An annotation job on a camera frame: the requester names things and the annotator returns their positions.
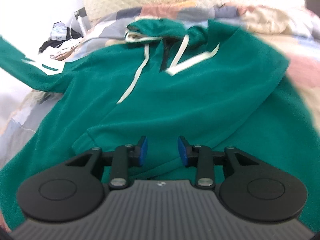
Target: green sweatshirt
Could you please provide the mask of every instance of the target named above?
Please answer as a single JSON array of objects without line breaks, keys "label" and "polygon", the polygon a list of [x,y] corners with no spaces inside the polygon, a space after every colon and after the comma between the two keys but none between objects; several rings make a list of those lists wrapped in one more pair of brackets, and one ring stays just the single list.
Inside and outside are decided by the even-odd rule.
[{"label": "green sweatshirt", "polygon": [[146,135],[145,165],[131,168],[131,179],[193,180],[195,169],[182,166],[177,149],[184,135],[217,150],[234,145],[301,179],[309,194],[301,221],[319,230],[320,140],[284,77],[287,59],[213,20],[185,30],[144,19],[128,30],[126,44],[71,63],[25,57],[0,39],[0,67],[34,89],[64,93],[0,172],[8,226],[24,221],[16,191],[25,179],[95,146],[111,151]]}]

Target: black zipper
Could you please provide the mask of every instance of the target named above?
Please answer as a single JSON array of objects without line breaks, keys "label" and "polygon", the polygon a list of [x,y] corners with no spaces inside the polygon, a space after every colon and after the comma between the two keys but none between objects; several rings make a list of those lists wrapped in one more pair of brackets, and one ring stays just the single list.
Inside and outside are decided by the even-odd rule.
[{"label": "black zipper", "polygon": [[164,51],[163,51],[163,58],[162,58],[162,64],[160,67],[160,71],[164,71],[168,68],[168,59],[170,55],[170,49],[172,48],[173,44],[176,43],[178,40],[175,38],[164,38],[162,39],[163,45],[164,45]]}]

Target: white drawstring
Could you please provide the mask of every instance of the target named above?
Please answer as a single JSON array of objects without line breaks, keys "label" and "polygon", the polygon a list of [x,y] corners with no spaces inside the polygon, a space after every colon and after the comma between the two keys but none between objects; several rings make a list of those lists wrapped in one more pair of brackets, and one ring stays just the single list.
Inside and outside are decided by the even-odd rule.
[{"label": "white drawstring", "polygon": [[121,103],[123,100],[125,100],[128,97],[128,95],[130,95],[130,93],[134,89],[134,87],[135,87],[135,85],[141,75],[143,68],[148,63],[148,60],[149,60],[149,44],[145,44],[144,45],[144,61],[141,63],[140,67],[137,69],[136,73],[134,74],[133,81],[131,82],[131,84],[127,88],[127,90],[123,93],[123,95],[121,96],[121,98],[119,99],[117,104]]},{"label": "white drawstring", "polygon": [[[181,59],[184,51],[186,50],[187,46],[188,46],[188,43],[189,43],[189,35],[185,35],[183,40],[182,40],[182,43],[180,45],[180,48],[177,52],[177,54],[174,56],[171,64],[170,64],[170,67],[166,70],[166,72],[171,75],[171,76],[174,76],[175,74],[179,73],[180,71],[182,70],[185,70],[201,61],[204,61],[206,59],[209,59],[211,57],[213,57],[214,55],[216,55],[216,53],[218,52],[218,49],[219,49],[219,45],[217,45],[217,47],[211,51],[211,52],[203,52],[199,55],[196,55],[190,59],[187,59],[185,60],[184,62],[181,62],[178,64],[179,60]],[[139,66],[139,68],[137,69],[135,75],[134,75],[134,78],[133,78],[133,81],[131,82],[130,86],[127,88],[127,90],[123,93],[123,95],[121,96],[121,98],[119,99],[119,101],[117,102],[117,104],[121,103],[123,100],[125,100],[129,95],[130,93],[132,92],[132,90],[134,89],[140,75],[141,75],[141,72],[143,70],[143,68],[146,66],[146,64],[148,63],[148,60],[149,60],[149,44],[145,44],[144,46],[144,61],[141,63],[141,65]]]}]

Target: folded sleeve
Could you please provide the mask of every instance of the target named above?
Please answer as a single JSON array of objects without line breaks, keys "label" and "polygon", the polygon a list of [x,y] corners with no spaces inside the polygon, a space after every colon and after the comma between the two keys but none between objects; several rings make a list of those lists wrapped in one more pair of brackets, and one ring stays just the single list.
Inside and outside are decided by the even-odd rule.
[{"label": "folded sleeve", "polygon": [[90,65],[91,55],[69,63],[24,55],[0,36],[0,67],[36,90],[63,93],[75,73]]}]

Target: bed sheet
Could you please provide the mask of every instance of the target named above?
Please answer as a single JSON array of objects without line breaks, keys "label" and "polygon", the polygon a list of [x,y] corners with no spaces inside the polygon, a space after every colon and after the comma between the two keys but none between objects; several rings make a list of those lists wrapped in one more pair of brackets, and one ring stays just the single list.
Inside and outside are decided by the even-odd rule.
[{"label": "bed sheet", "polygon": [[[314,127],[320,130],[320,44],[315,41],[320,39],[320,19],[312,12],[234,3],[203,8],[196,1],[124,9],[102,17],[65,61],[124,43],[126,26],[142,17],[170,18],[182,22],[186,28],[206,27],[208,19],[214,18],[254,33],[290,59],[286,74],[309,108]],[[34,135],[41,120],[61,97],[61,94],[32,91],[12,114],[5,129],[0,131],[0,169]]]}]

